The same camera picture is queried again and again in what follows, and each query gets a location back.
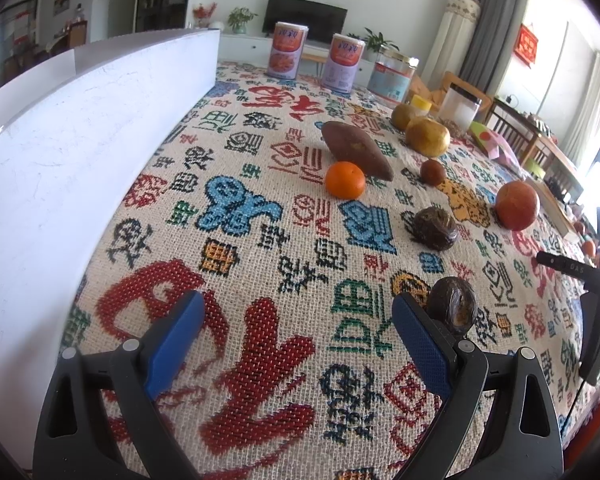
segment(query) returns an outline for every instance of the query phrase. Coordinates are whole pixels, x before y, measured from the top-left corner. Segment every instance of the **white cabinet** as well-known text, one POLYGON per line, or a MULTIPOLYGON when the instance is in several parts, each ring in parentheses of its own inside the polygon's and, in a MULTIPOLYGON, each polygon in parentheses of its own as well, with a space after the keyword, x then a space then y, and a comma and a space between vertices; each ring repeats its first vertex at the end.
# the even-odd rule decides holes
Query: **white cabinet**
MULTIPOLYGON (((218 59, 220 61, 236 61, 266 67, 269 62, 271 43, 271 38, 221 34, 218 59)), ((327 57, 329 49, 306 44, 304 53, 327 57)), ((373 66, 373 63, 361 59, 354 83, 358 86, 366 86, 369 83, 373 66)), ((300 62, 299 73, 320 76, 322 74, 322 64, 303 59, 300 62)))

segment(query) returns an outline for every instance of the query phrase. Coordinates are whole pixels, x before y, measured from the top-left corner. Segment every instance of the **yellow lid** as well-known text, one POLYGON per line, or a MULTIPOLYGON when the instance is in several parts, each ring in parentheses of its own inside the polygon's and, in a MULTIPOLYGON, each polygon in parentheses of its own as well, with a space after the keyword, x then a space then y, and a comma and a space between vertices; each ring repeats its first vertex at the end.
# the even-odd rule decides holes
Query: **yellow lid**
POLYGON ((431 101, 427 101, 426 99, 420 97, 418 94, 414 94, 411 98, 411 105, 419 108, 423 112, 428 112, 431 110, 431 101))

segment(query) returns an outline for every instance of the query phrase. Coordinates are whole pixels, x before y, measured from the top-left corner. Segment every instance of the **dining table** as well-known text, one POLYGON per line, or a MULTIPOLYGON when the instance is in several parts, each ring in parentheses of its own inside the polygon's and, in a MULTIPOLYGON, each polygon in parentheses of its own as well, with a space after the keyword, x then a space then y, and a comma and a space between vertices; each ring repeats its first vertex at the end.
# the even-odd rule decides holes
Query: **dining table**
MULTIPOLYGON (((590 409, 597 389, 586 384, 565 420, 581 380, 582 284, 535 258, 583 261, 580 248, 542 210, 527 229, 505 229, 494 202, 517 177, 469 139, 451 139, 437 158, 446 178, 425 184, 427 159, 390 115, 364 88, 219 61, 215 86, 165 131, 103 232, 61 350, 113 350, 200 291, 202 329, 156 404, 205 479, 391 479, 442 406, 393 326, 392 301, 409 292, 426 306, 445 276, 475 292, 467 337, 481 350, 535 352, 564 444, 590 409), (327 121, 364 130, 394 178, 366 177, 356 200, 331 196, 327 121), (457 223, 446 251, 414 232, 430 206, 457 223)), ((103 395, 127 466, 144 472, 115 395, 103 395)), ((470 464, 492 402, 484 392, 452 472, 470 464)))

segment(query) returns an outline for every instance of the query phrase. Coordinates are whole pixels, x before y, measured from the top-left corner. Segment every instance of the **potted plant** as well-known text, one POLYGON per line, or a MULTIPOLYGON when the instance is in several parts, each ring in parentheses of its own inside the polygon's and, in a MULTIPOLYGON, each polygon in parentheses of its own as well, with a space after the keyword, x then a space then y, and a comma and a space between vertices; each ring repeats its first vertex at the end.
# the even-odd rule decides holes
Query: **potted plant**
POLYGON ((382 32, 378 32, 378 34, 374 34, 374 32, 366 28, 366 38, 364 39, 366 43, 365 56, 371 61, 371 57, 380 52, 380 49, 384 46, 388 46, 394 48, 395 50, 400 50, 398 46, 391 40, 386 40, 384 36, 382 36, 382 32))
POLYGON ((213 2, 209 7, 199 4, 195 9, 193 9, 193 17, 196 20, 196 28, 206 28, 209 26, 211 15, 214 13, 214 10, 216 10, 217 6, 218 4, 213 2))
POLYGON ((235 7, 229 14, 227 24, 232 28, 234 34, 246 34, 246 24, 256 16, 257 14, 251 12, 247 7, 235 7))

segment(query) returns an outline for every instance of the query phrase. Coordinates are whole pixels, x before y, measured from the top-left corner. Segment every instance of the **blue gripper pad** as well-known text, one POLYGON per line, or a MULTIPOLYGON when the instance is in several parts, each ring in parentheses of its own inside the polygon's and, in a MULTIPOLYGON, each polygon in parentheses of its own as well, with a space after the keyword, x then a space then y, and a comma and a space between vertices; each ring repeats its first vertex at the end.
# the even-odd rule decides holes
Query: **blue gripper pad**
POLYGON ((451 384, 444 354, 400 295, 394 299, 391 316, 427 390, 447 400, 451 395, 451 384))
POLYGON ((148 361, 144 390, 151 400, 171 387, 205 320, 205 300, 194 292, 148 361))

